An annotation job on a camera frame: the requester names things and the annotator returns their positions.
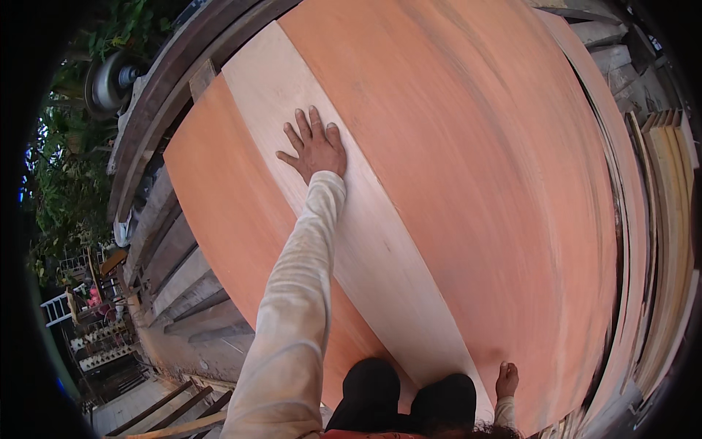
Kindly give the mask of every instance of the white cloth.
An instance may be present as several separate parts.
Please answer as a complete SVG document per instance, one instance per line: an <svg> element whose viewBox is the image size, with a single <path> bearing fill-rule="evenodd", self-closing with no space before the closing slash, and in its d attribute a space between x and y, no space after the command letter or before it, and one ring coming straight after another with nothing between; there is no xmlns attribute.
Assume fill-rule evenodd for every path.
<svg viewBox="0 0 702 439"><path fill-rule="evenodd" d="M330 171L312 176L305 208L268 279L256 338L229 403L221 438L317 438L322 361L331 322L333 237L346 188ZM497 422L514 419L502 398Z"/></svg>

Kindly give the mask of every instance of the hair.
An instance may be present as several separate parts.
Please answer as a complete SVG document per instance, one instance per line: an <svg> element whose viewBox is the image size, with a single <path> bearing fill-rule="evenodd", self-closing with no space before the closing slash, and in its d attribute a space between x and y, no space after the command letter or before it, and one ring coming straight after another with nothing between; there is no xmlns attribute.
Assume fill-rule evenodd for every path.
<svg viewBox="0 0 702 439"><path fill-rule="evenodd" d="M479 422L472 429L453 428L438 431L431 435L430 439L523 439L523 437L513 428Z"/></svg>

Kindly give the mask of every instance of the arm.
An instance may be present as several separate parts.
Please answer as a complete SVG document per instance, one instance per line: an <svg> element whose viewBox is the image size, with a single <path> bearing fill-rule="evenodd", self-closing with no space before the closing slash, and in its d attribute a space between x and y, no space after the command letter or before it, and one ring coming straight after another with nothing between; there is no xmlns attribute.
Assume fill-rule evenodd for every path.
<svg viewBox="0 0 702 439"><path fill-rule="evenodd" d="M500 376L495 383L497 405L495 406L495 425L517 429L515 423L515 392L519 384L519 374L514 363L503 361Z"/></svg>
<svg viewBox="0 0 702 439"><path fill-rule="evenodd" d="M290 124L284 130L300 158L280 152L278 157L295 166L310 188L268 279L256 338L229 404L222 438L298 438L322 430L319 402L331 321L333 235L346 197L339 176L346 161L336 125L327 128L327 140L316 110L310 110L312 130L304 113L296 112L296 118L305 142Z"/></svg>

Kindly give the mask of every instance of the fingers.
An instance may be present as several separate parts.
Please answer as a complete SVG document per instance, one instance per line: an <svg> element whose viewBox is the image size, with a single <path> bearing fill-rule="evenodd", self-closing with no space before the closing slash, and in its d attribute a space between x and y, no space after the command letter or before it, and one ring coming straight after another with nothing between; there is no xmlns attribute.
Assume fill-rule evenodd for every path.
<svg viewBox="0 0 702 439"><path fill-rule="evenodd" d="M517 371L517 365L515 365L513 362L511 362L507 365L507 375L513 376L516 379L519 379L519 372Z"/></svg>
<svg viewBox="0 0 702 439"><path fill-rule="evenodd" d="M506 361L500 364L500 378L506 378L507 372L509 372L509 366Z"/></svg>
<svg viewBox="0 0 702 439"><path fill-rule="evenodd" d="M336 126L334 122L329 122L326 125L326 139L329 140L329 143L335 150L339 151L344 149L344 147L341 145L339 127Z"/></svg>
<svg viewBox="0 0 702 439"><path fill-rule="evenodd" d="M312 125L312 137L324 138L322 120L319 118L319 112L314 105L310 105L310 123Z"/></svg>
<svg viewBox="0 0 702 439"><path fill-rule="evenodd" d="M305 112L299 108L295 109L295 120L298 121L298 128L300 129L300 136L303 138L303 142L306 143L312 140L312 131L310 130L310 126L307 125Z"/></svg>
<svg viewBox="0 0 702 439"><path fill-rule="evenodd" d="M290 125L289 122L285 122L285 125L283 125L283 132L288 136L288 139L290 140L293 148L295 148L295 151L297 151L298 154L302 154L303 149L305 149L305 144L300 140L297 133L293 129L293 126Z"/></svg>
<svg viewBox="0 0 702 439"><path fill-rule="evenodd" d="M296 159L295 157L293 157L291 155L286 154L285 152L276 151L275 157L278 157L280 160L282 160L283 162L286 162L287 164L289 164L290 166L292 166L295 169L298 168L298 159Z"/></svg>

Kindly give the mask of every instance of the red fabric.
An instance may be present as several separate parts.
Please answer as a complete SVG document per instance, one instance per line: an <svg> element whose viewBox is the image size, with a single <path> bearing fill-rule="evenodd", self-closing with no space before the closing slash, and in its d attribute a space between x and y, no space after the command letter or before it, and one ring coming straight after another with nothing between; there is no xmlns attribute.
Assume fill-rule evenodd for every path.
<svg viewBox="0 0 702 439"><path fill-rule="evenodd" d="M89 307L94 307L100 303L102 303L102 299L100 298L100 295L98 294L98 288L93 286L90 288L90 298L86 301L88 303Z"/></svg>

